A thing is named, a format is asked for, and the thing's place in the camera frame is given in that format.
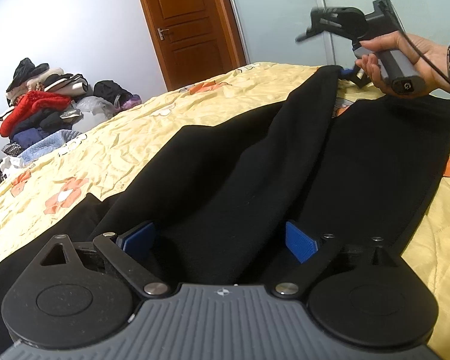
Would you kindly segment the person's right hand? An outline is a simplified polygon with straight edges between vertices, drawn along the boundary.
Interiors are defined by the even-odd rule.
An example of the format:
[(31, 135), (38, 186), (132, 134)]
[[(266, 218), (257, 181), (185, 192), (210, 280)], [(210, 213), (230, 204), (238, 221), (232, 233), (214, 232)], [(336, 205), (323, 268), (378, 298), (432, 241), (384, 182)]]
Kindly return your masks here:
[[(439, 45), (414, 34), (409, 34), (408, 38), (442, 74), (446, 77), (448, 76), (446, 46)], [(412, 96), (403, 95), (402, 98), (425, 96), (436, 89), (444, 90), (450, 94), (450, 84), (430, 67), (425, 59), (416, 53), (401, 33), (394, 32), (385, 34), (368, 41), (362, 41), (361, 45), (370, 51), (400, 50), (410, 60), (416, 71), (424, 79), (425, 89), (421, 93)], [(379, 61), (375, 54), (363, 55), (360, 59), (357, 59), (355, 63), (367, 74), (373, 85), (382, 93), (395, 95), (392, 88), (389, 85), (386, 85), (382, 79)]]

